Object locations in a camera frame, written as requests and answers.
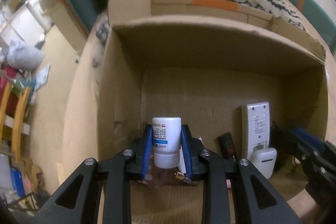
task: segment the white bottle cap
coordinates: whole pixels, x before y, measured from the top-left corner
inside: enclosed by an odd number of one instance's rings
[[[180,151],[174,154],[163,154],[154,151],[154,164],[159,168],[175,168],[180,163]]]

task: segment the wooden floor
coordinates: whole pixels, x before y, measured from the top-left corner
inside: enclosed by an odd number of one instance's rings
[[[48,83],[37,92],[36,104],[29,111],[27,123],[30,136],[23,138],[23,150],[43,173],[47,191],[52,194],[59,186],[62,172],[64,115],[78,55],[54,26],[46,35],[42,48],[45,58],[40,66],[51,64]]]

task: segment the orange stripe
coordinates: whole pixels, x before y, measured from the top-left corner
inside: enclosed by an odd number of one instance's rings
[[[237,3],[228,0],[193,0],[193,5],[207,6],[235,12],[238,9]]]
[[[297,8],[299,9],[300,12],[302,12],[304,2],[305,0],[299,0],[299,3],[297,4]]]

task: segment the silver bolt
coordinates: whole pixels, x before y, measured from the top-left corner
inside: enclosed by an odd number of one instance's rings
[[[95,163],[95,159],[94,158],[87,158],[84,161],[85,165],[93,165]]]
[[[240,159],[239,163],[243,166],[248,166],[249,165],[248,159],[244,159],[244,158]]]
[[[209,150],[209,149],[203,149],[202,151],[201,151],[201,155],[202,156],[210,156],[210,154],[211,154],[211,151]]]
[[[130,156],[130,155],[133,154],[133,150],[132,150],[132,149],[126,149],[126,150],[124,150],[123,154],[124,154],[125,156]]]

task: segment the plastic bag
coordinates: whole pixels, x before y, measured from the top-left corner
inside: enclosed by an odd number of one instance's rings
[[[33,71],[42,63],[44,54],[35,47],[28,47],[23,40],[13,39],[9,45],[7,62],[13,68]]]

